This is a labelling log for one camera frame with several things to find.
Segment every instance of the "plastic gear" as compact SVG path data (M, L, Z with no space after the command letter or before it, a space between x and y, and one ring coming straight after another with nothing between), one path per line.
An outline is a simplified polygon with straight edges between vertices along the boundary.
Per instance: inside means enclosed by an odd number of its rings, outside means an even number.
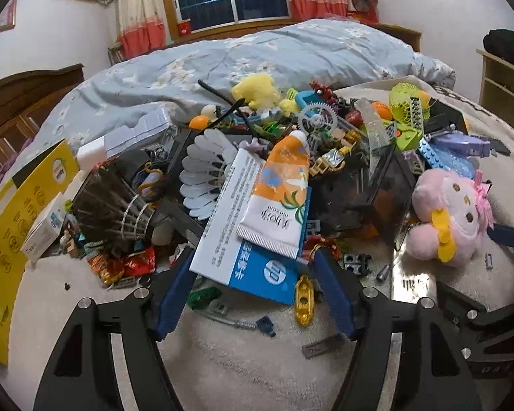
M297 116L297 124L309 136L330 134L337 128L337 113L326 103L309 103Z

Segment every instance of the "yellow box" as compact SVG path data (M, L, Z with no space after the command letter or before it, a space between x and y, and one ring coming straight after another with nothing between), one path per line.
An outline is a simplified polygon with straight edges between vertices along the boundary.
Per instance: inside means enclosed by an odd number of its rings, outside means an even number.
M8 363L11 315L27 257L20 251L38 214L69 186L78 164L66 141L33 159L4 185L17 190L0 212L0 363Z

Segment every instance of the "blue comforter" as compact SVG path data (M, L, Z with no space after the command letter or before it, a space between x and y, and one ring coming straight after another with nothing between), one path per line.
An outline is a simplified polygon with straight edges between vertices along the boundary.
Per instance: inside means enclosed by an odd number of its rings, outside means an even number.
M406 75L450 89L455 84L447 64L356 22L309 20L236 39L199 41L136 57L81 83L53 109L9 174L61 139L76 153L114 128L135 126L155 109L187 122L206 104L224 104L198 79L230 95L245 75L259 72L273 76L282 91L310 89L311 80L338 89Z

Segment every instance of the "wooden bed frame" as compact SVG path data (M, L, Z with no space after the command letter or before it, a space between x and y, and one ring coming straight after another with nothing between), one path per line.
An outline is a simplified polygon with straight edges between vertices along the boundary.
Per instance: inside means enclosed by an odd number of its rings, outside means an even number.
M0 79L0 167L36 135L51 110L83 81L80 63Z

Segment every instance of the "white plush blanket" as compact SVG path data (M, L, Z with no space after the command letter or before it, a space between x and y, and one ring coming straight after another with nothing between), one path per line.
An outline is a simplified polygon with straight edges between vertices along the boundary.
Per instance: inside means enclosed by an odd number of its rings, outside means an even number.
M388 90L398 81L383 81L350 87L339 92L345 97L366 96L388 100ZM455 94L434 89L417 81L440 100L461 109L472 133L502 140L512 156L479 161L486 179L491 179L491 203L497 222L514 226L514 130L496 116L478 111L477 105ZM391 261L392 254L377 241L357 242L355 251L366 251L376 270ZM494 269L486 271L484 254L493 255ZM408 270L427 269L438 279L497 309L514 302L514 254L488 238L484 248L463 269L451 269L435 262L404 261ZM65 291L63 285L71 285ZM224 289L223 299L231 305L232 317L256 320L268 314L276 337L260 332L233 329L212 322L185 308L177 331L159 344L165 367L178 397L187 411L206 410L328 410L346 374L354 344L337 353L305 360L301 346L336 332L326 303L317 305L313 322L300 328L293 310L242 292ZM42 259L34 272L28 270L17 296L10 335L10 364L0 366L0 381L24 410L31 410L42 371L67 318L77 301L90 296L97 303L114 301L127 291L105 291L84 261L68 256ZM119 336L113 338L119 387L126 411L137 410L127 377ZM379 409L390 409L395 385L395 363L389 367L385 394ZM505 393L502 386L480 385L484 410L493 409Z

